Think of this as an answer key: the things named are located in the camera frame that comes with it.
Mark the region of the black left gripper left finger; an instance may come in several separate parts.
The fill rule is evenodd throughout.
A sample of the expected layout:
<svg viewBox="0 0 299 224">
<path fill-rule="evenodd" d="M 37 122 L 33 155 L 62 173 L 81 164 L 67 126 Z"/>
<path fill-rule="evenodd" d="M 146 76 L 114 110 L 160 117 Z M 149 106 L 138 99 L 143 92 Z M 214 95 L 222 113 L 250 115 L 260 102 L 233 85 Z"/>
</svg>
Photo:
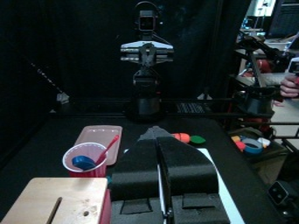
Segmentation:
<svg viewBox="0 0 299 224">
<path fill-rule="evenodd" d="M 110 224 L 164 224 L 152 128 L 117 161 L 111 173 L 110 201 Z"/>
</svg>

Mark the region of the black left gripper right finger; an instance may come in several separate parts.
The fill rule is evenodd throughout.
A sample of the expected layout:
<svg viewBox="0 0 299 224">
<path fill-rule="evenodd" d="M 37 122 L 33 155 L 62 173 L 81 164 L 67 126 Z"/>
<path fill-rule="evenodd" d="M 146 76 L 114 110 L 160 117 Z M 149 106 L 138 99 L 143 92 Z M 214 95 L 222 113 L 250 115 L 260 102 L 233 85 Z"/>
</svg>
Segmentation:
<svg viewBox="0 0 299 224">
<path fill-rule="evenodd" d="M 229 224 L 212 162 L 158 127 L 154 145 L 169 224 Z"/>
</svg>

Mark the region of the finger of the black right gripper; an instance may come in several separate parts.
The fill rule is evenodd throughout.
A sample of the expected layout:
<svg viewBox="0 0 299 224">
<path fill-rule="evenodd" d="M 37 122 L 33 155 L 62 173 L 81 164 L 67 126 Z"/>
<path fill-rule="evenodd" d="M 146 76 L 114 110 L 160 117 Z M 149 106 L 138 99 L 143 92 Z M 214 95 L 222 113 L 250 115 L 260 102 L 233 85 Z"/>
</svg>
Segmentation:
<svg viewBox="0 0 299 224">
<path fill-rule="evenodd" d="M 146 63 L 146 44 L 141 45 L 139 48 L 139 54 L 141 54 L 141 65 L 148 67 L 148 63 Z"/>
<path fill-rule="evenodd" d="M 150 67 L 154 64 L 154 53 L 156 53 L 154 45 L 150 44 L 148 50 L 149 52 L 148 52 L 146 64 Z"/>
</svg>

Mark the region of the person's hand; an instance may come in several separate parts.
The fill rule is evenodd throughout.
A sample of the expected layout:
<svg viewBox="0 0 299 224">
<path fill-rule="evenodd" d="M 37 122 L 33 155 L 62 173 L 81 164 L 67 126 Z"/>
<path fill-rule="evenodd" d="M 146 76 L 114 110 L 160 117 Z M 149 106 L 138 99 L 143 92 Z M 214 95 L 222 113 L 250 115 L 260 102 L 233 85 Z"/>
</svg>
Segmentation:
<svg viewBox="0 0 299 224">
<path fill-rule="evenodd" d="M 280 82 L 280 95 L 285 98 L 299 97 L 299 77 L 289 74 Z"/>
</svg>

